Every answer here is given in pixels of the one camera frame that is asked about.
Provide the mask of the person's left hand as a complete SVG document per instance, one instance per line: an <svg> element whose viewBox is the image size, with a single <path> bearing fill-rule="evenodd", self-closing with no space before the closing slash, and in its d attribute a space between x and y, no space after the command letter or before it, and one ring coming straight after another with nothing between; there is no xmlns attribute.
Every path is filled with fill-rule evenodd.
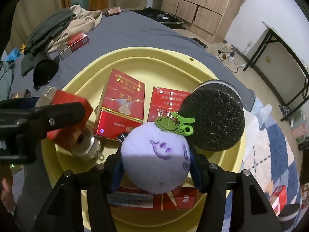
<svg viewBox="0 0 309 232"><path fill-rule="evenodd" d="M16 206L12 192L12 182L5 177L1 181L1 187L1 201L4 204L6 210L11 213Z"/></svg>

